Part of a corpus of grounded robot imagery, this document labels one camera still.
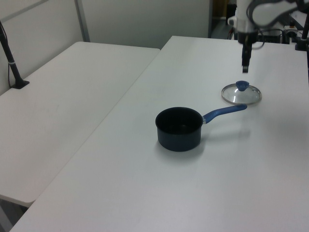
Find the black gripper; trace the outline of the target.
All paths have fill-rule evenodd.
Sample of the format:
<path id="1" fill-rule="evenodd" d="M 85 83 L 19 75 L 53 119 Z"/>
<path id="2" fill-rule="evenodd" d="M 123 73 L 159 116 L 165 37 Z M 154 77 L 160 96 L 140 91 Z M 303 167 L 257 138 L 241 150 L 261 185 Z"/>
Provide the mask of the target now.
<path id="1" fill-rule="evenodd" d="M 242 72 L 248 73 L 249 59 L 252 56 L 252 45 L 257 42 L 257 32 L 238 32 L 238 42 L 242 47 Z"/>

